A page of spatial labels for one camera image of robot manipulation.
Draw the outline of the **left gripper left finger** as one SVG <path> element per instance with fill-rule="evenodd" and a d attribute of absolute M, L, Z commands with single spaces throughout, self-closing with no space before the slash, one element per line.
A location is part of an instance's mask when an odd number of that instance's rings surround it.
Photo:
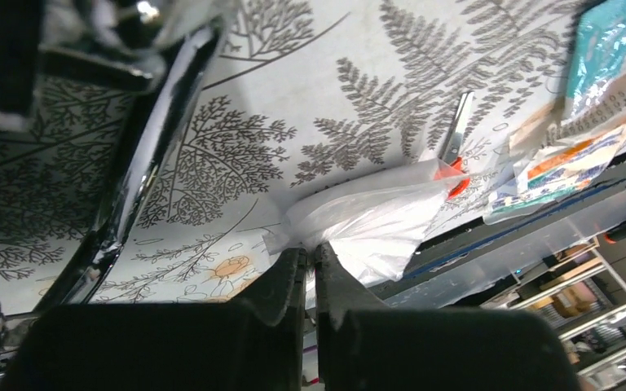
<path fill-rule="evenodd" d="M 1 390 L 299 390 L 307 254 L 225 302 L 62 305 L 33 323 Z"/>

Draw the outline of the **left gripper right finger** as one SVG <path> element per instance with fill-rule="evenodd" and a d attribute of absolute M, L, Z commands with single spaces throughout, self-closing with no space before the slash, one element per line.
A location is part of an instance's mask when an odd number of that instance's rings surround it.
<path fill-rule="evenodd" d="M 320 380 L 328 390 L 578 390 L 555 331 L 524 310 L 397 309 L 315 250 Z"/>

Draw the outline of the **white gauze pad bag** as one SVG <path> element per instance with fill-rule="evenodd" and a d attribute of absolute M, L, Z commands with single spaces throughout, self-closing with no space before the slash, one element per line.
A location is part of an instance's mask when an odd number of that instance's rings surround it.
<path fill-rule="evenodd" d="M 363 285 L 398 281 L 430 221 L 465 178 L 431 159 L 342 182 L 290 206 L 264 243 L 270 254 L 330 244 Z"/>

